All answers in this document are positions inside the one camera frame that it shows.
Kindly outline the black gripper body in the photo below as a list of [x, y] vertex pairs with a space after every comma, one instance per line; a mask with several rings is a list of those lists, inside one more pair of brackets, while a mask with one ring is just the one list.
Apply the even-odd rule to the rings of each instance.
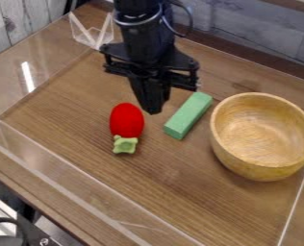
[[173, 18], [163, 15], [148, 22], [117, 21], [117, 24], [122, 42], [101, 47], [106, 71], [130, 79], [157, 79], [195, 91], [200, 64], [176, 46]]

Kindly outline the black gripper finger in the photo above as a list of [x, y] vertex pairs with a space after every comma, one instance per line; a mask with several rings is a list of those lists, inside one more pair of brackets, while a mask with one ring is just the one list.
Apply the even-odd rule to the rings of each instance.
[[153, 88], [152, 88], [153, 84], [151, 82], [151, 79], [140, 76], [130, 76], [129, 81], [143, 109], [149, 114], [156, 114], [156, 106], [153, 102]]
[[169, 101], [172, 91], [171, 81], [165, 78], [160, 79], [157, 82], [157, 112], [163, 112], [164, 104]]

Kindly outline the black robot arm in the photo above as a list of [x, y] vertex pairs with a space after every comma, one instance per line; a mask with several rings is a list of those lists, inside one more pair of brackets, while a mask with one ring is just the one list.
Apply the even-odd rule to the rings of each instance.
[[157, 114], [175, 87], [195, 91], [199, 61], [176, 47], [185, 34], [175, 29], [180, 0], [114, 0], [122, 42], [105, 44], [105, 69], [129, 79], [143, 109]]

